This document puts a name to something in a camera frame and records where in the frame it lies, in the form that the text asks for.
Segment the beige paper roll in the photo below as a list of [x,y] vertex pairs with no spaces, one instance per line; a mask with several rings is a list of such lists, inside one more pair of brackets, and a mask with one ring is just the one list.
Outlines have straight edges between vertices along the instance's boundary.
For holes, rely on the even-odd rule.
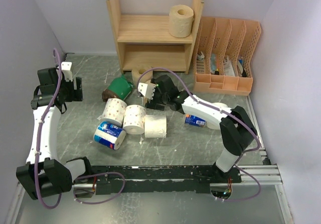
[[[139,65],[132,69],[131,74],[134,86],[137,86],[138,80],[141,77],[141,75],[149,69],[151,69],[151,66],[148,65]],[[140,82],[146,83],[147,81],[151,80],[152,77],[153,71],[150,71],[140,79]]]
[[169,12],[169,33],[176,38],[191,34],[194,11],[186,5],[172,6]]
[[151,80],[148,80],[145,83],[150,85],[150,86],[156,87],[156,84],[152,83]]

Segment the green brown paper roll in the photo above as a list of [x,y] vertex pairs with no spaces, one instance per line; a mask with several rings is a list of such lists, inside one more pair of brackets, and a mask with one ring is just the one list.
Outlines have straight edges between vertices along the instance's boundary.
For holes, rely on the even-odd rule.
[[133,89],[133,84],[124,75],[112,80],[110,85],[102,92],[102,100],[107,102],[110,98],[125,100]]

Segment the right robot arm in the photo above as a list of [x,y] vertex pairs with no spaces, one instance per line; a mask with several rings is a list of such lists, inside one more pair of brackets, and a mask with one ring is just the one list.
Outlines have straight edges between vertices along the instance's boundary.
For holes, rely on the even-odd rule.
[[223,107],[192,94],[188,88],[179,91],[172,79],[161,75],[150,83],[139,83],[138,92],[155,106],[169,106],[171,110],[197,116],[220,130],[224,149],[213,164],[213,178],[225,182],[230,171],[246,153],[253,140],[259,143],[257,130],[244,108]]

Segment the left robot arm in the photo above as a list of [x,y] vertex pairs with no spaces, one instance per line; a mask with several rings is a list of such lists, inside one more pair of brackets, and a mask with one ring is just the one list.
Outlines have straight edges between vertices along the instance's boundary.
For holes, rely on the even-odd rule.
[[16,169],[16,177],[29,197],[48,197],[71,190],[76,179],[88,183],[94,171],[86,157],[61,164],[57,156],[57,133],[67,102],[82,101],[82,79],[73,77],[67,67],[46,68],[37,72],[31,108],[34,116],[32,146],[26,163]]

